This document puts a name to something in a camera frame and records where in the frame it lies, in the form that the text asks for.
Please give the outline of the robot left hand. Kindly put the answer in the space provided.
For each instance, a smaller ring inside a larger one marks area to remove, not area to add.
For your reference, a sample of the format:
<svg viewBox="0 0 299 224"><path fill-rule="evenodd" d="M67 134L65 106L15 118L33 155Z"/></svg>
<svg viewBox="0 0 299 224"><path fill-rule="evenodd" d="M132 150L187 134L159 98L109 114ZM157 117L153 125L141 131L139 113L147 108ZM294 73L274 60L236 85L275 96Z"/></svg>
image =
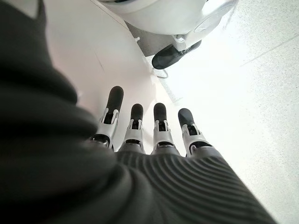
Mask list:
<svg viewBox="0 0 299 224"><path fill-rule="evenodd" d="M53 67L45 28L43 1L1 1L2 223L274 223L186 108L178 112L186 156L171 139L162 103L154 106L153 152L143 149L140 104L115 152L123 89L111 89L96 122Z"/></svg>

